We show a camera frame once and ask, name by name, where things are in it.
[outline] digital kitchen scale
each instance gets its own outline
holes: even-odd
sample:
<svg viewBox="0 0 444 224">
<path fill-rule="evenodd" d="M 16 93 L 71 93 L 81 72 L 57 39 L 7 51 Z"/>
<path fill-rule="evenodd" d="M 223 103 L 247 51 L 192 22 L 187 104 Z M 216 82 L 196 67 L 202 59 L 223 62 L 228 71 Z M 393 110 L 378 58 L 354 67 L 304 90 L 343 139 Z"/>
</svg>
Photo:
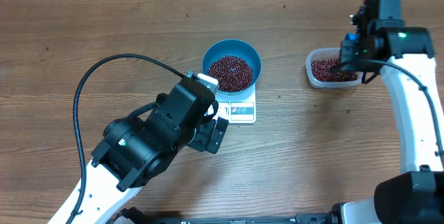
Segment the digital kitchen scale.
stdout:
<svg viewBox="0 0 444 224">
<path fill-rule="evenodd" d="M 222 57 L 232 55 L 242 58 L 253 69 L 253 80 L 248 89 L 240 92 L 216 93 L 219 108 L 215 117 L 223 117 L 229 123 L 254 123 L 256 122 L 256 82 L 260 77 L 262 62 L 256 50 L 242 40 L 222 40 L 213 44 L 205 53 L 202 60 L 202 74 L 208 74 L 213 62 Z M 213 114 L 213 108 L 208 109 L 208 114 Z"/>
<path fill-rule="evenodd" d="M 223 117 L 229 123 L 256 122 L 256 84 L 236 96 L 217 93 L 216 100 L 219 102 L 219 109 L 215 118 Z M 207 113 L 213 112 L 213 107 L 210 106 Z"/>
</svg>

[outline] pile of red beans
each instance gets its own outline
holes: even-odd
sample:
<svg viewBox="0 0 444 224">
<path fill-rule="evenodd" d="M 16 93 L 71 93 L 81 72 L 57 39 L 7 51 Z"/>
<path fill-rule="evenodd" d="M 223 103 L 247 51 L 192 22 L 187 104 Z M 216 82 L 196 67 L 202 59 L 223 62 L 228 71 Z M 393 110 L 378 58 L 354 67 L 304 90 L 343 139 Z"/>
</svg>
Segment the pile of red beans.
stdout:
<svg viewBox="0 0 444 224">
<path fill-rule="evenodd" d="M 317 60 L 311 62 L 311 70 L 313 76 L 321 82 L 347 82 L 358 79 L 358 75 L 354 72 L 340 71 L 331 73 L 330 68 L 339 64 L 338 58 L 330 58 L 327 60 Z"/>
<path fill-rule="evenodd" d="M 240 92 L 251 85 L 253 68 L 244 59 L 227 54 L 211 64 L 208 76 L 219 81 L 221 91 Z"/>
</svg>

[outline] black clamp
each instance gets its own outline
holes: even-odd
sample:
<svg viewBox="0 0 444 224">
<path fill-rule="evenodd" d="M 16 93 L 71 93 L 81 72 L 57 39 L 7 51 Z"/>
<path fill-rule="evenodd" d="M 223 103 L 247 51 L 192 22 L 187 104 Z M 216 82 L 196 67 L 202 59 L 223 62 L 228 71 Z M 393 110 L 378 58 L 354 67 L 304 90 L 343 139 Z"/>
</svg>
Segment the black clamp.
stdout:
<svg viewBox="0 0 444 224">
<path fill-rule="evenodd" d="M 441 151 L 441 152 L 435 151 L 435 156 L 437 156 L 437 157 L 444 156 L 444 151 Z"/>
<path fill-rule="evenodd" d="M 208 151 L 211 154 L 216 154 L 227 127 L 228 120 L 221 117 L 217 119 L 217 122 L 213 119 L 208 123 L 199 125 L 196 129 L 196 135 L 188 143 L 188 147 L 200 152 Z"/>
</svg>

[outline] white plastic container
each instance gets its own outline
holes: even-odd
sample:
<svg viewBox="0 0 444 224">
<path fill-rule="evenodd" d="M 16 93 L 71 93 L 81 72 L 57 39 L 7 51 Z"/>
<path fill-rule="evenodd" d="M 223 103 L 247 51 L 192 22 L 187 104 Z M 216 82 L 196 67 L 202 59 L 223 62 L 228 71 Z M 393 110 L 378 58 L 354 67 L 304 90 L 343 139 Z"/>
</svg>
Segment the white plastic container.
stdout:
<svg viewBox="0 0 444 224">
<path fill-rule="evenodd" d="M 312 51 L 310 55 L 308 55 L 305 66 L 307 68 L 308 81 L 310 82 L 311 86 L 317 89 L 340 89 L 340 88 L 356 86 L 361 83 L 362 72 L 356 73 L 358 75 L 358 79 L 356 79 L 355 81 L 348 81 L 348 82 L 322 82 L 317 80 L 313 76 L 313 71 L 311 70 L 312 61 L 338 58 L 340 50 L 341 48 L 316 49 Z"/>
</svg>

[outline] wood grain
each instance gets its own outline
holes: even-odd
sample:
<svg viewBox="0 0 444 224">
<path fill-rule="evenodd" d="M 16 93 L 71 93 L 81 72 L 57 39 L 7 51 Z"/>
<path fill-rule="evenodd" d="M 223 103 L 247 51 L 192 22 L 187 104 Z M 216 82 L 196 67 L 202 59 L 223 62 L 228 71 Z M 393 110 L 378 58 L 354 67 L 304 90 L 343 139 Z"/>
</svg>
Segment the wood grain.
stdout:
<svg viewBox="0 0 444 224">
<path fill-rule="evenodd" d="M 361 3 L 0 0 L 0 223 L 47 222 L 80 178 L 72 98 L 96 61 L 131 52 L 199 71 L 205 50 L 226 38 L 245 40 L 261 55 L 257 122 L 231 125 L 216 155 L 185 148 L 126 207 L 190 218 L 290 216 L 371 196 L 399 173 L 399 134 L 385 87 L 376 79 L 315 90 L 305 72 L 311 51 L 339 46 L 354 30 L 348 15 Z M 444 1 L 402 4 L 408 25 L 432 33 L 442 92 Z M 139 60 L 99 68 L 80 98 L 87 160 L 110 121 L 177 82 Z"/>
</svg>

